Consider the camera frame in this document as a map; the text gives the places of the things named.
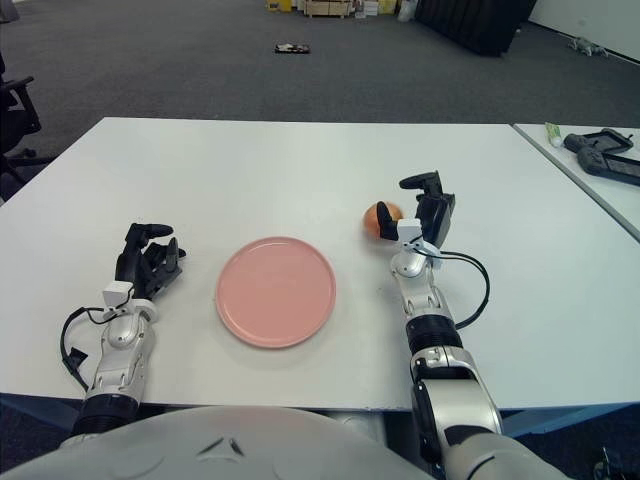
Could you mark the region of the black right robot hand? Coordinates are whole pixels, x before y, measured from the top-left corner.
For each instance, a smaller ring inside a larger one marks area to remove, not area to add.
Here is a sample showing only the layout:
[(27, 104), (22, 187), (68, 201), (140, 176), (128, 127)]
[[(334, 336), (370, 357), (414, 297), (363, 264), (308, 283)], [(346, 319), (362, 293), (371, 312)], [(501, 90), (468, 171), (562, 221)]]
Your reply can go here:
[(376, 204), (379, 237), (403, 245), (439, 249), (449, 232), (455, 207), (455, 195), (444, 193), (437, 171), (407, 177), (399, 182), (401, 189), (419, 190), (413, 218), (394, 220), (387, 205)]

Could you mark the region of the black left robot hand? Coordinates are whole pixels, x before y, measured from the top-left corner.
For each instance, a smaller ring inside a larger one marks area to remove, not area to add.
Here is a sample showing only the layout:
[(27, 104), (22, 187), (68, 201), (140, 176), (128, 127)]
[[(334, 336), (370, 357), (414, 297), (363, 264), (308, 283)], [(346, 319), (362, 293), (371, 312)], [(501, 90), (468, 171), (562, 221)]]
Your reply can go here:
[(133, 298), (151, 300), (182, 273), (179, 261), (186, 251), (173, 233), (164, 224), (130, 225), (116, 262), (115, 280), (131, 283)]

